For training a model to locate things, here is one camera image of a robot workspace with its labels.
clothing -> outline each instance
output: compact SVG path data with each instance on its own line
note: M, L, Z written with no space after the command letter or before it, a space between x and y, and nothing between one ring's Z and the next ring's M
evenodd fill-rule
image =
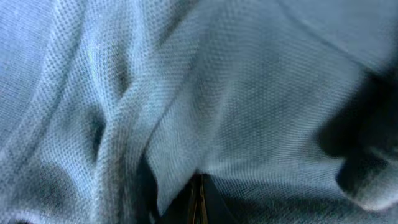
M394 68L397 9L0 2L0 222L153 222L194 173L240 223L396 222L394 198L343 193L336 176L354 156L319 137ZM397 177L375 188L397 195Z

